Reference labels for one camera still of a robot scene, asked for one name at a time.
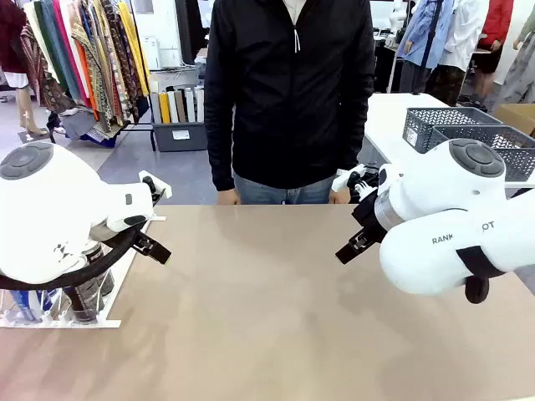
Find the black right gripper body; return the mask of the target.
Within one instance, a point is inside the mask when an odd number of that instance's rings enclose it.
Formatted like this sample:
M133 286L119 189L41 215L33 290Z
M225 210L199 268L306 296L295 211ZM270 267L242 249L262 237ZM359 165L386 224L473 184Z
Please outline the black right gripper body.
M375 215L375 201L377 197L377 193L372 192L361 200L352 212L353 217L361 226L357 234L359 239L382 241L387 233Z

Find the grey basket with white label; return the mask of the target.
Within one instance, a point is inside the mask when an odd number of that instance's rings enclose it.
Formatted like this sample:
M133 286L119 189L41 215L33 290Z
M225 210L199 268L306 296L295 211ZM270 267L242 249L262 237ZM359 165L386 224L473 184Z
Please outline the grey basket with white label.
M408 108L402 138L418 153L424 154L446 140L434 127L499 125L502 122L473 107Z

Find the grey plastic woven basket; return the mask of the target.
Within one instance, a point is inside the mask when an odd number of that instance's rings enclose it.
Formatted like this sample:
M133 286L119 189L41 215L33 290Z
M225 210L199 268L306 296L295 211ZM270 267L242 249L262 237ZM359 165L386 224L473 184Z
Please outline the grey plastic woven basket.
M479 140L493 148L507 167L506 181L526 182L535 171L535 139L509 125L437 125L434 141Z

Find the person's left forearm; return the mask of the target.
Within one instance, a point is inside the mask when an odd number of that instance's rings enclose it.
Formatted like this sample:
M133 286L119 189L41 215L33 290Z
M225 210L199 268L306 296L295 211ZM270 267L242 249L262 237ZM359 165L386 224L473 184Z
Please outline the person's left forearm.
M368 102L356 105L341 103L339 105L339 126L337 136L337 168L350 170L358 164L358 153L364 140L364 128L367 121Z

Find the black metal clothes rack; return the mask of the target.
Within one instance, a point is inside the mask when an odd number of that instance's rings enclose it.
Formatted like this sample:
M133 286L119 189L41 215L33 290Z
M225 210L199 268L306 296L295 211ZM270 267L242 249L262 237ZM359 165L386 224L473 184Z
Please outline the black metal clothes rack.
M90 6L91 6L91 3L92 3L92 0L82 0L82 1L86 4L87 13L91 18L91 23L92 23L93 30L94 30L94 43L95 43L95 47L97 49L97 47L98 47L98 36L97 36L97 33L96 33L92 12L90 11ZM135 1L134 0L124 0L124 1L126 2L128 9L129 9L130 13L133 16L134 24L135 24L135 31L137 33L137 37L138 37L139 43L140 43L141 35L140 35L139 19L138 19L137 15L136 15ZM62 2L62 6L65 6L69 10L70 27L71 27L72 17L73 17L73 14L74 14L73 13L73 9L72 9L73 4L74 4L74 0L66 0L65 2ZM141 49L141 59L142 59L142 61L144 63L144 66L145 66L145 60L144 60L144 57L143 57L143 51L142 51L141 44L140 44L140 49ZM100 66L101 66L103 74L104 74L104 84L105 84L106 93L107 93L108 100L110 102L110 107L111 107L111 101L110 101L110 98L109 98L109 94L110 93L107 90L108 84L106 83L106 73L104 72L104 68L102 67L102 64L101 64L102 63L102 59L101 59L100 55L99 55L99 61L100 61ZM147 87L148 87L148 90L149 90L149 94L147 96L144 96L142 94L138 98L138 107L139 107L139 111L140 111L139 120L137 122L133 122L133 123L126 123L125 125L118 125L118 123L116 122L115 118L113 118L112 127L113 126L117 126L120 129L120 134L117 137L115 146L117 146L119 144L120 140L122 140L127 135L147 135L148 138L149 138L150 149L151 150L155 150L156 149L155 136L154 136L154 130L153 130L154 122L153 122L153 114L152 114L152 104L151 104L151 101L150 101L150 94L151 94L151 91L150 91L150 74L149 74L148 68L146 66L145 66L145 70L146 70L145 78L146 78L146 83L147 83ZM87 111L92 112L94 114L91 105L89 107L87 107L81 101L76 103L76 107L74 109L84 109L84 110L87 110ZM74 111L66 110L65 112L63 112L60 115L63 115L63 114L70 115L70 114L73 114L73 113L74 113ZM59 134L54 134L53 138L55 139L54 142L51 141L50 134L48 132L48 139L52 143L57 142L57 140L61 139L61 138L67 139L63 135L59 135ZM88 144L92 144L92 145L97 145L97 144L94 144L94 143L89 142L89 141L82 141L82 140L71 140L71 141L80 141L82 143L88 143Z

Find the person in black jacket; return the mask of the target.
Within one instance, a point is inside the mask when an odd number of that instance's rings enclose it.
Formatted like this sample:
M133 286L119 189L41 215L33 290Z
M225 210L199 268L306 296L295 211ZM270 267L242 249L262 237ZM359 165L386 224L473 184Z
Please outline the person in black jacket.
M242 205L328 204L339 105L368 102L369 0L215 0L205 104L232 106Z

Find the pile of folded cloths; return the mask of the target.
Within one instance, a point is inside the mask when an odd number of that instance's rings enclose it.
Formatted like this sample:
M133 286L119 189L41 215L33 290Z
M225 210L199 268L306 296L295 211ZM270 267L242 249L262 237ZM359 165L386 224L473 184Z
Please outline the pile of folded cloths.
M70 115L60 115L55 112L48 114L46 124L51 141L54 142L54 134L63 135L69 140L89 141L105 148L114 148L120 134L120 129L113 126L108 137L102 132L101 123L94 119L92 112L84 109L71 109Z

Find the brown fabric roll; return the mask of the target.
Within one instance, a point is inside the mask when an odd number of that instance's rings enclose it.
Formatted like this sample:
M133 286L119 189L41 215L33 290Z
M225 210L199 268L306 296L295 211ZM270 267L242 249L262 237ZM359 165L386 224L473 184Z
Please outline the brown fabric roll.
M175 101L176 101L176 110L178 113L178 119L180 123L186 123L186 109L184 103L184 94L182 89L177 89L174 91Z

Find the olive patterned hanging fabric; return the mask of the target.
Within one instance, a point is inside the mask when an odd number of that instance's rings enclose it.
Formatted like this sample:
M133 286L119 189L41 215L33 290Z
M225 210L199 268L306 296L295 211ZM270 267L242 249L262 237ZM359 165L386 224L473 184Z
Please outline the olive patterned hanging fabric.
M114 115L104 84L104 74L100 66L99 55L94 43L94 30L91 18L87 13L86 4L82 0L74 0L72 6L73 17L71 21L71 38L77 40L84 48L87 65L91 76L94 100L99 111L101 130L110 136Z

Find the brown cardboard box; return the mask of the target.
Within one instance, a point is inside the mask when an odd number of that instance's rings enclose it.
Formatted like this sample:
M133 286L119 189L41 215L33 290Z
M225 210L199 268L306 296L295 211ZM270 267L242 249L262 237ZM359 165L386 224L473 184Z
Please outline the brown cardboard box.
M500 104L492 115L535 139L535 104Z

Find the mannequin in blue shirt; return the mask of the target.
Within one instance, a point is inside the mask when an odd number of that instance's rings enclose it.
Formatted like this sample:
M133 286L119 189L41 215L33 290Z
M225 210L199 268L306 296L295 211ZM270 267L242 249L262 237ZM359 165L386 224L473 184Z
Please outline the mannequin in blue shirt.
M413 79L417 75L417 69L420 66L420 61L424 52L427 29L426 26L423 28L420 27L420 13L424 4L425 0L420 0L399 46L399 56L403 58L399 86L400 93L411 93ZM428 60L428 68L430 70L425 74L425 85L428 78L431 76L431 71L439 63L439 59L444 49L446 31L450 18L451 2L449 0L444 0L440 19L436 28L436 36Z

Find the orange hanging fabric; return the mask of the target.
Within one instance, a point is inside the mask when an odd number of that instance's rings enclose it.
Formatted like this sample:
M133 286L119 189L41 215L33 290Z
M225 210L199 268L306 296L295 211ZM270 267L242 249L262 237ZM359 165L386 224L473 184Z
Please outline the orange hanging fabric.
M92 88L91 76L90 76L88 65L87 65L87 58L85 56L85 51L84 51L83 46L77 40L75 40L74 43L78 50L80 62L81 62L83 73L84 73L84 79L88 87L89 101L91 103L91 107L94 112L94 118L96 121L99 121L100 120L99 111L97 110L96 102L94 100L94 92Z

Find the dark brown patterned hanging fabric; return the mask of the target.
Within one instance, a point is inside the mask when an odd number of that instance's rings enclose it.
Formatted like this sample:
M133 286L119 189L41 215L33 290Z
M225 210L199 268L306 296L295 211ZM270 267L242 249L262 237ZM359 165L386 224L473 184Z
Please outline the dark brown patterned hanging fabric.
M118 4L113 0L92 0L90 11L113 116L118 125L137 122L140 117L138 98L142 92Z

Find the brown paisley garment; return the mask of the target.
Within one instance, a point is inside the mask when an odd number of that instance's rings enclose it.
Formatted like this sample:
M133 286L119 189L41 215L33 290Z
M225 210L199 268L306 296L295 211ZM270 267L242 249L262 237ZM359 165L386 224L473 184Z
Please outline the brown paisley garment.
M48 111L57 114L75 108L75 102L64 92L59 82L48 71L48 63L29 22L26 22L22 29L20 42L28 80L39 104L46 107Z

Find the pink hanging fabric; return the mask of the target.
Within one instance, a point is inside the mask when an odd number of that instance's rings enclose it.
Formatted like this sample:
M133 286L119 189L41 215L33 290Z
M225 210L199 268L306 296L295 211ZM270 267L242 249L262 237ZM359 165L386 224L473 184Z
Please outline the pink hanging fabric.
M59 30L64 41L70 65L74 72L75 82L79 87L79 98L87 107L91 105L89 100L89 89L85 80L84 71L81 65L78 49L71 38L72 28L70 27L69 10L62 6L61 0L53 0L53 11L56 21L59 23Z

